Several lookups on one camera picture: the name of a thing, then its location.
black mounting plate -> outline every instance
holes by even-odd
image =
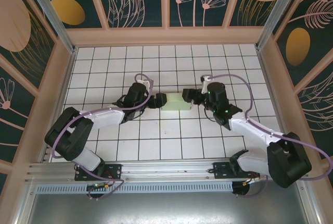
[[[245,171],[235,174],[230,168],[229,162],[213,163],[213,169],[210,169],[209,172],[214,174],[215,179],[246,179],[253,176],[251,172]]]
[[[109,172],[112,177],[116,180],[119,180],[121,177],[121,167],[122,165],[120,164],[105,164],[104,167],[104,173],[101,175],[101,177],[108,177]],[[101,181],[95,177],[92,177],[88,175],[82,168],[76,166],[75,169],[75,181]]]

white tile floor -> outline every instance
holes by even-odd
[[[237,74],[251,84],[255,107],[250,116],[279,130],[251,44],[80,48],[64,108],[108,106],[127,93],[138,72],[155,81],[155,93],[200,88],[203,74]],[[244,84],[229,77],[219,81],[225,83],[231,103],[243,110],[249,107]],[[202,106],[190,111],[147,109],[134,121],[93,131],[87,142],[87,147],[106,161],[230,157],[246,146],[251,143],[242,136],[210,122]]]

light green block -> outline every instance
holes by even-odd
[[[191,110],[191,103],[185,102],[181,93],[168,93],[166,94],[166,104],[162,110]]]

gray floor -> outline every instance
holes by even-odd
[[[307,223],[296,190],[271,182],[263,195],[251,199],[236,198],[231,192],[115,194],[99,202],[86,195],[38,195],[29,223]]]

vented metal strip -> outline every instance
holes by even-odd
[[[41,184],[36,194],[86,194],[87,184]],[[114,186],[92,191],[93,194],[104,194]],[[231,181],[218,182],[178,182],[178,183],[128,183],[115,193],[190,193],[190,192],[231,192]]]

